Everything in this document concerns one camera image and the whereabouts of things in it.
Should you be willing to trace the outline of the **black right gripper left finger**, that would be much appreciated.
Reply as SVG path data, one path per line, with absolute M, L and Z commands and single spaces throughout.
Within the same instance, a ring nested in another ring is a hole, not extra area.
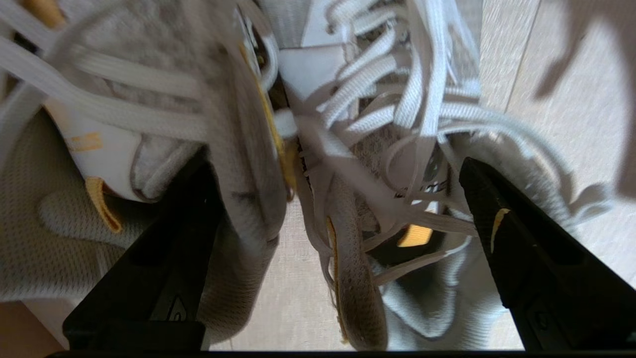
M 71 351 L 198 352 L 198 322 L 224 217 L 211 165 L 198 153 L 170 184 L 157 218 L 62 325 Z

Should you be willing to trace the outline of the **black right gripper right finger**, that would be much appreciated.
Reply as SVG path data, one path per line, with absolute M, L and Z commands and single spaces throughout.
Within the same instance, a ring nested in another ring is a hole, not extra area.
M 633 352 L 636 293 L 495 168 L 459 183 L 500 300 L 530 352 Z

